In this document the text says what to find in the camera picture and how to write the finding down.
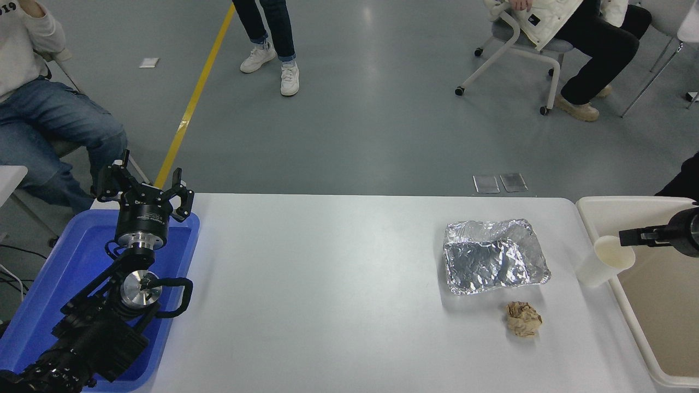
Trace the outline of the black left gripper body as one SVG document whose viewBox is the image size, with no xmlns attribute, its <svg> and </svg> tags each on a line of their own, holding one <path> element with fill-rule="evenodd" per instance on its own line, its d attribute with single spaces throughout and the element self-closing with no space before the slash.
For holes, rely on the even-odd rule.
<svg viewBox="0 0 699 393">
<path fill-rule="evenodd" d="M 155 189 L 130 189 L 122 192 L 115 237 L 122 238 L 135 233 L 155 235 L 157 238 L 167 237 L 171 205 L 164 200 L 163 194 L 162 190 Z"/>
</svg>

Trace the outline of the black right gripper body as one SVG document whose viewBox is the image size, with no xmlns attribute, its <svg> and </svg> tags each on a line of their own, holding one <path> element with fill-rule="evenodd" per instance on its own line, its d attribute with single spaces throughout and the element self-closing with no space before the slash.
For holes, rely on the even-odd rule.
<svg viewBox="0 0 699 393">
<path fill-rule="evenodd" d="M 670 220 L 670 243 L 681 254 L 694 257 L 694 208 L 677 212 Z"/>
</svg>

